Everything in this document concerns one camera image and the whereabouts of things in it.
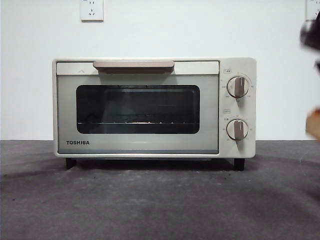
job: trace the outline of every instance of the oven foot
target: oven foot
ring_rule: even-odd
[[[244,158],[235,158],[233,163],[234,163],[234,170],[235,171],[245,170],[245,159]]]
[[[74,158],[66,158],[65,159],[65,167],[66,169],[71,169],[72,167],[74,167],[75,165],[77,165],[77,160]]]

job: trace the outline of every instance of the temperature knob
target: temperature knob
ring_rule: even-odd
[[[240,119],[232,120],[226,126],[226,132],[230,138],[239,141],[248,135],[248,125]]]
[[[249,83],[245,77],[236,76],[229,80],[226,88],[232,97],[242,98],[248,93]]]

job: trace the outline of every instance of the oven window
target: oven window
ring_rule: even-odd
[[[196,85],[81,85],[76,127],[82,134],[196,134]]]

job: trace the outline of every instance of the oven handle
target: oven handle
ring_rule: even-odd
[[[93,66],[105,74],[170,74],[174,61],[94,61]]]

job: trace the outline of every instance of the cream toaster oven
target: cream toaster oven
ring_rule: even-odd
[[[77,158],[233,158],[256,152],[256,61],[75,58],[52,64],[54,153]]]

